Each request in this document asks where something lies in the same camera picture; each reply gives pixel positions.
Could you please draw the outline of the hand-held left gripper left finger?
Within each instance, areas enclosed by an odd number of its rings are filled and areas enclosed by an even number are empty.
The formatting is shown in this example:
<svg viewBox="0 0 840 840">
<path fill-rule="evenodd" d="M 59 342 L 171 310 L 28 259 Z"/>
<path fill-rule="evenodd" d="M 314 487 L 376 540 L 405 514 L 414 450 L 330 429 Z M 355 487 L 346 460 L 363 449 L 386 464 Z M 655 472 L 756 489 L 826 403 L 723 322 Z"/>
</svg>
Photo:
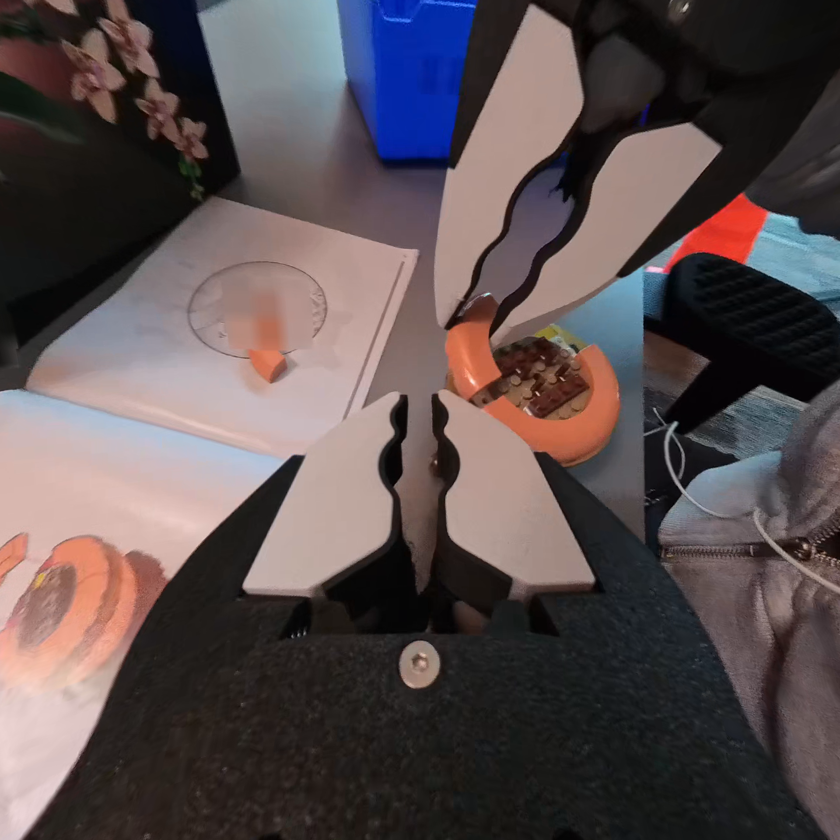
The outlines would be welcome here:
<svg viewBox="0 0 840 840">
<path fill-rule="evenodd" d="M 407 397 L 391 392 L 308 447 L 250 570 L 246 594 L 326 595 L 403 535 Z"/>
</svg>

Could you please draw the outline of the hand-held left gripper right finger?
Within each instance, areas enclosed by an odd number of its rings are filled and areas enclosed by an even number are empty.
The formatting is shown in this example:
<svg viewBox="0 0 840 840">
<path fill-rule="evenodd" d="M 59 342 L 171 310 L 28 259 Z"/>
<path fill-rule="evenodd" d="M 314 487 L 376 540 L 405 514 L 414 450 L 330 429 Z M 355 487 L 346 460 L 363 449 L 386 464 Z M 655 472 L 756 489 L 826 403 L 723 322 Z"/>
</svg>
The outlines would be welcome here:
<svg viewBox="0 0 840 840">
<path fill-rule="evenodd" d="M 513 431 L 452 392 L 433 395 L 438 499 L 433 575 L 455 601 L 588 593 L 595 574 L 541 461 Z"/>
</svg>

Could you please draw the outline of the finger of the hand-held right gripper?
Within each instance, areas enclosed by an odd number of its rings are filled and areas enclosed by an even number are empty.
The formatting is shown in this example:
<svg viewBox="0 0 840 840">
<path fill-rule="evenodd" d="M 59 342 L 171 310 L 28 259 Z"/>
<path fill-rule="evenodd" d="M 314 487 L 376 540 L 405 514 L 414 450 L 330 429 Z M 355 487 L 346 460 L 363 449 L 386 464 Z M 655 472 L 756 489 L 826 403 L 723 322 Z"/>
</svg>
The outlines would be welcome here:
<svg viewBox="0 0 840 840">
<path fill-rule="evenodd" d="M 581 207 L 539 249 L 523 284 L 500 304 L 493 342 L 519 338 L 614 282 L 720 151 L 690 122 L 621 139 Z"/>
<path fill-rule="evenodd" d="M 528 180 L 584 102 L 572 29 L 543 7 L 477 7 L 437 226 L 437 323 L 449 328 L 505 237 Z"/>
</svg>

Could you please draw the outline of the brick pot model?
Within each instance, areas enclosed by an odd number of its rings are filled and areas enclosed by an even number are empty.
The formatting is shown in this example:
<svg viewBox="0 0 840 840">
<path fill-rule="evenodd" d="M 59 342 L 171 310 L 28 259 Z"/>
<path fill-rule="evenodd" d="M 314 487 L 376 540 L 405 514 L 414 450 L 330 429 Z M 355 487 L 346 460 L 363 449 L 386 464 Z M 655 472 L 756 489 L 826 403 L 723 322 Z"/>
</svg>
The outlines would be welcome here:
<svg viewBox="0 0 840 840">
<path fill-rule="evenodd" d="M 541 334 L 551 337 L 558 333 L 566 333 L 577 338 L 572 333 L 552 324 L 523 339 Z M 597 346 L 587 345 L 589 348 L 582 352 L 581 362 L 584 376 L 592 387 L 591 400 L 582 413 L 571 419 L 564 421 L 538 419 L 519 411 L 502 397 L 483 406 L 468 402 L 508 426 L 532 450 L 551 455 L 562 466 L 577 466 L 584 463 L 603 451 L 609 443 L 621 408 L 618 381 L 610 361 Z M 448 388 L 457 393 L 449 372 Z"/>
</svg>

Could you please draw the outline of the blue plastic bin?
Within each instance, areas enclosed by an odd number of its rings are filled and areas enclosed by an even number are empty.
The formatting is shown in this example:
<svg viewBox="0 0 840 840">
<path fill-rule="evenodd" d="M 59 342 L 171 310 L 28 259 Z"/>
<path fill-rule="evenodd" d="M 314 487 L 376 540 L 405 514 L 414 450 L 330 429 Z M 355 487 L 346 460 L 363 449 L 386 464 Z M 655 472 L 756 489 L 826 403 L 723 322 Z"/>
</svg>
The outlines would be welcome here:
<svg viewBox="0 0 840 840">
<path fill-rule="evenodd" d="M 386 162 L 446 161 L 471 1 L 338 1 L 345 75 Z"/>
</svg>

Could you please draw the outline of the orange floor object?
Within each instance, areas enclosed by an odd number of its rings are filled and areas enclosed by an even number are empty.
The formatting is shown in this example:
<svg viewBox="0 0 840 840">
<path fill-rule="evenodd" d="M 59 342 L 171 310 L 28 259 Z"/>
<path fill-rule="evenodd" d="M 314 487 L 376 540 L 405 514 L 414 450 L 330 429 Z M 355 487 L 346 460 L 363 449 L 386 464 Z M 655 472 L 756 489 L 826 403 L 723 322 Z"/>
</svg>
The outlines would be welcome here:
<svg viewBox="0 0 840 840">
<path fill-rule="evenodd" d="M 769 212 L 741 194 L 688 233 L 673 253 L 654 258 L 646 271 L 665 274 L 681 259 L 700 253 L 745 264 L 763 230 Z"/>
</svg>

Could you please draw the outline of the black mesh chair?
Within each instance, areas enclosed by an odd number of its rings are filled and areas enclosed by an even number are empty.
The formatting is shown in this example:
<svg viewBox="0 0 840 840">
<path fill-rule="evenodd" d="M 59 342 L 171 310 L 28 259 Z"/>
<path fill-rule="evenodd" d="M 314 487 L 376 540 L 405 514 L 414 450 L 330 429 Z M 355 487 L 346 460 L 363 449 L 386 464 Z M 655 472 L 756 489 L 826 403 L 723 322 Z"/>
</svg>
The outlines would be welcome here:
<svg viewBox="0 0 840 840">
<path fill-rule="evenodd" d="M 810 402 L 839 376 L 835 314 L 781 280 L 710 253 L 664 275 L 647 330 L 707 360 L 666 412 L 687 435 L 759 386 Z"/>
</svg>

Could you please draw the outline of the white instruction booklet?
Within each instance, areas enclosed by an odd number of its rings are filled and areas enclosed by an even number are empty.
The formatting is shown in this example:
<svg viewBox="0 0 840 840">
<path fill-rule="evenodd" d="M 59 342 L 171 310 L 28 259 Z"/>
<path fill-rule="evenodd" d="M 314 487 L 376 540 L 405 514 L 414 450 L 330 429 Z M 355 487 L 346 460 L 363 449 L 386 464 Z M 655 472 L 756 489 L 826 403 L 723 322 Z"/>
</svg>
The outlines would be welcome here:
<svg viewBox="0 0 840 840">
<path fill-rule="evenodd" d="M 57 794 L 187 559 L 362 409 L 417 259 L 211 198 L 2 392 L 2 838 Z"/>
</svg>

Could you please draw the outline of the black flower print box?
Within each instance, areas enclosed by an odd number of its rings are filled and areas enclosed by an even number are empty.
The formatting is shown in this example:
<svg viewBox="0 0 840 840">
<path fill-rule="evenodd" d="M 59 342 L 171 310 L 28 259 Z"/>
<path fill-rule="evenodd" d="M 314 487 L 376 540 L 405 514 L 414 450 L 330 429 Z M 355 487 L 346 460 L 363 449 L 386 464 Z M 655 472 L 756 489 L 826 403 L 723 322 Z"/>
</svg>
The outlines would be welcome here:
<svg viewBox="0 0 840 840">
<path fill-rule="evenodd" d="M 2 303 L 93 284 L 240 167 L 209 2 L 2 2 Z"/>
</svg>

